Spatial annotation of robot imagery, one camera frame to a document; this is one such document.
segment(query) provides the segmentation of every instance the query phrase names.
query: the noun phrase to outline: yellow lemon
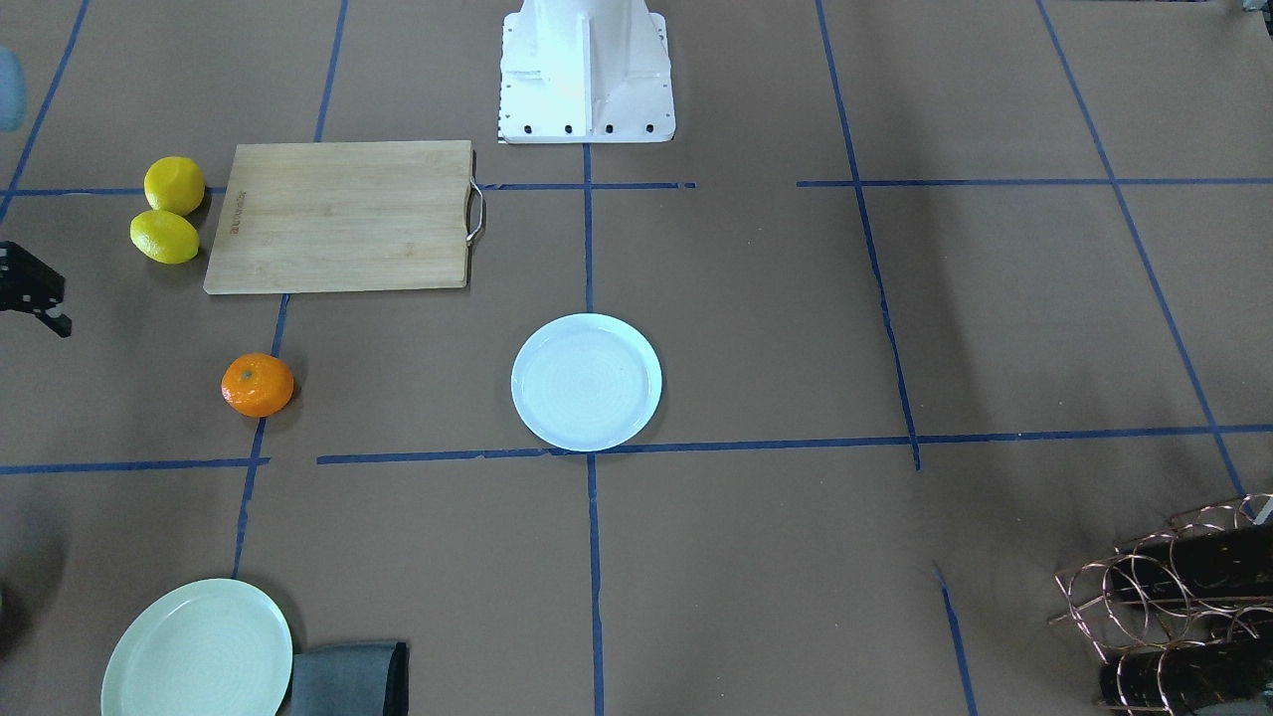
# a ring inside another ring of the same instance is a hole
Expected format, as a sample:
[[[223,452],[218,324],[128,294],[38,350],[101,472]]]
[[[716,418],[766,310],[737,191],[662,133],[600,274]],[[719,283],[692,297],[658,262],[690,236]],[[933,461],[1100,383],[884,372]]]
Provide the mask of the yellow lemon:
[[[134,217],[129,226],[132,245],[160,264],[182,264],[199,254],[199,232],[185,218],[151,209]]]
[[[151,209],[182,217],[204,203],[204,172],[190,157],[164,157],[150,164],[141,187]]]

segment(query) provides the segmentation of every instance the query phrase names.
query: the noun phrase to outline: light blue object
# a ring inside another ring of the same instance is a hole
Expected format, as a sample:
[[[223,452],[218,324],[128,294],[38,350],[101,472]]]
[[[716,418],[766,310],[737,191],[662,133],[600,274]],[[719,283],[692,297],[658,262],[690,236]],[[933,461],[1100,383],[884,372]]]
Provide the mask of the light blue object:
[[[0,130],[14,131],[27,116],[27,79],[13,50],[0,47]]]
[[[535,331],[513,361],[513,406],[546,442],[577,452],[614,447],[658,408],[663,372],[636,329],[575,313]]]
[[[123,632],[102,680],[102,716],[275,713],[292,634],[261,590],[236,580],[178,587]]]

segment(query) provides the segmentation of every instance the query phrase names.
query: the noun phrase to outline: dark gray cloth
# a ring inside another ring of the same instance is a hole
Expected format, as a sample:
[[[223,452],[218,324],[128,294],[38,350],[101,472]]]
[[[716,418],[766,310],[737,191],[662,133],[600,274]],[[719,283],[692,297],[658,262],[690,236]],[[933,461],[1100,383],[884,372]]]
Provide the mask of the dark gray cloth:
[[[292,716],[406,716],[406,642],[341,643],[297,655]]]

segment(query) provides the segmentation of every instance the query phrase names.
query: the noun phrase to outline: round plate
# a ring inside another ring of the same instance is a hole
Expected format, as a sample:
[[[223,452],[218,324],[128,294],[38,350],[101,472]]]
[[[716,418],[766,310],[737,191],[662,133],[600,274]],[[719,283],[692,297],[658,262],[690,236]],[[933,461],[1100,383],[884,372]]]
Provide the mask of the round plate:
[[[275,713],[292,678],[292,634],[261,590],[234,580],[178,587],[116,645],[102,716]]]
[[[636,329],[601,313],[575,313],[526,340],[513,362],[513,405],[531,432],[577,452],[614,447],[658,406],[663,373]]]

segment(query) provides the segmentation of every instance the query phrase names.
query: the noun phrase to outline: cutting board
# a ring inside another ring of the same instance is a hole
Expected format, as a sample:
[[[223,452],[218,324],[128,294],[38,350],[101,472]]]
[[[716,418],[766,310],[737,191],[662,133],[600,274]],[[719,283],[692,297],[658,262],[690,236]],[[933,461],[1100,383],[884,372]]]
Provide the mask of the cutting board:
[[[472,144],[241,144],[204,278],[219,293],[460,288]]]

